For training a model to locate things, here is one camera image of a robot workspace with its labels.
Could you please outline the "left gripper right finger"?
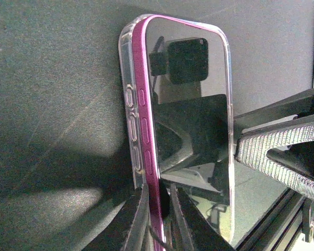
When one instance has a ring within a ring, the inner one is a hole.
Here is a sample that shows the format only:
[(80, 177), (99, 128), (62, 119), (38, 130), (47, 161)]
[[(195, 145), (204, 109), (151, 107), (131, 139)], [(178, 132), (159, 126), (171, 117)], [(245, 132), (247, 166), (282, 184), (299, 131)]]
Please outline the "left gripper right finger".
[(170, 218), (175, 250), (234, 250), (175, 184), (170, 187)]

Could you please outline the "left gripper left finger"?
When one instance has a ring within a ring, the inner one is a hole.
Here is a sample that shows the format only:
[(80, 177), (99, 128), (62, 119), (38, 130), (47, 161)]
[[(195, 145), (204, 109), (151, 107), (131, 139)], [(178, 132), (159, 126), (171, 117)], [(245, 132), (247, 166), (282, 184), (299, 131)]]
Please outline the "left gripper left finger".
[(137, 188), (110, 224), (84, 250), (142, 250), (149, 222), (149, 189)]

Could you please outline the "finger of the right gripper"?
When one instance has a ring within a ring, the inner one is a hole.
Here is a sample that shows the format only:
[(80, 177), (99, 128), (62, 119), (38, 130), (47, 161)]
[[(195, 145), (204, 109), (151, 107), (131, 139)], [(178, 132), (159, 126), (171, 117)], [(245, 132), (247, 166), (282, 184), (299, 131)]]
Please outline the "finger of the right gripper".
[(238, 140), (235, 159), (314, 201), (313, 179), (267, 156), (271, 149), (313, 141), (314, 115), (310, 115), (245, 133)]
[(234, 133), (291, 115), (314, 114), (314, 88), (234, 117)]

